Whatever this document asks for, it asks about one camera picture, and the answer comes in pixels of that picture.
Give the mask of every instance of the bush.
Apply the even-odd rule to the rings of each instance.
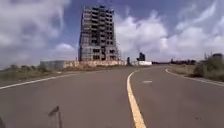
[[[16,65],[11,65],[9,68],[0,72],[0,79],[3,80],[26,80],[29,78],[46,76],[52,72],[47,70],[43,66],[27,66],[23,65],[18,67]]]
[[[213,54],[199,62],[193,76],[205,77],[212,80],[224,81],[224,63],[222,54]]]

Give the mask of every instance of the vegetation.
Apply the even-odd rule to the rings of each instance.
[[[205,59],[196,65],[181,65],[173,68],[173,71],[191,77],[204,77],[216,81],[224,81],[223,55],[216,53],[205,56]]]
[[[224,81],[223,55],[218,53],[205,57],[205,60],[196,65],[193,76]]]
[[[26,80],[29,78],[50,75],[52,72],[43,66],[17,66],[11,65],[0,71],[0,79],[2,80]]]

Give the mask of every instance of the yellow center line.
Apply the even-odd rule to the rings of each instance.
[[[136,128],[146,128],[146,125],[144,123],[144,119],[142,118],[140,109],[138,107],[138,104],[136,102],[136,99],[133,95],[132,89],[131,89],[131,76],[138,71],[132,72],[127,79],[127,91],[128,91],[128,98],[131,105],[132,115],[135,123]]]

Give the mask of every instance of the shrub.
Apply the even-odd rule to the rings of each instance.
[[[213,54],[199,62],[193,76],[224,81],[224,63],[222,54]]]

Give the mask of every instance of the dry grass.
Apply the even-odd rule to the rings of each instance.
[[[194,69],[195,69],[194,65],[178,65],[172,67],[172,71],[174,73],[184,76],[191,76],[194,73]]]

